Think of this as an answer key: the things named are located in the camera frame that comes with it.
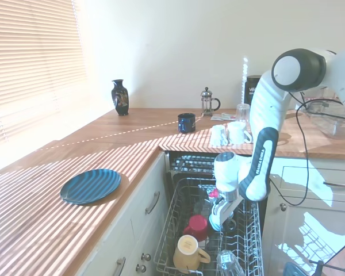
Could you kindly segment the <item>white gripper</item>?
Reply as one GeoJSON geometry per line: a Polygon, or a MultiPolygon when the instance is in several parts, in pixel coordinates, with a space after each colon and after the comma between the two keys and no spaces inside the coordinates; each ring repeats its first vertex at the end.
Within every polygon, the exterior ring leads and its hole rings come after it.
{"type": "Polygon", "coordinates": [[[224,230],[235,230],[236,221],[230,216],[242,200],[243,198],[237,198],[232,202],[228,202],[224,198],[218,198],[212,206],[211,223],[214,226],[223,225],[224,230]]]}

